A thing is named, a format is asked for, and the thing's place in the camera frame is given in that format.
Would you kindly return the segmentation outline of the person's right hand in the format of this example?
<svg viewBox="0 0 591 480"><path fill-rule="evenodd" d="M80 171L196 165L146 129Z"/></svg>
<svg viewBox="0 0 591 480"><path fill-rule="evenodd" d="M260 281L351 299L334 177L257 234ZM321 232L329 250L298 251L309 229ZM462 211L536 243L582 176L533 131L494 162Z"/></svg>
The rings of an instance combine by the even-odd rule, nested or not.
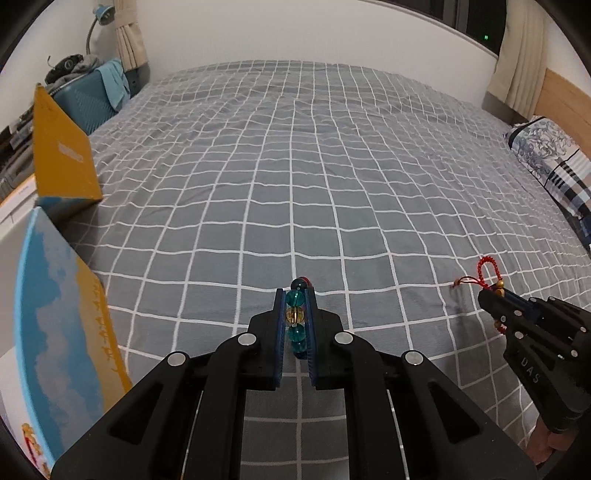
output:
<svg viewBox="0 0 591 480"><path fill-rule="evenodd" d="M545 463L555 451L567 451L574 442L578 430L570 429L562 433L553 433L538 417L536 426L528 441L526 453L536 464Z"/></svg>

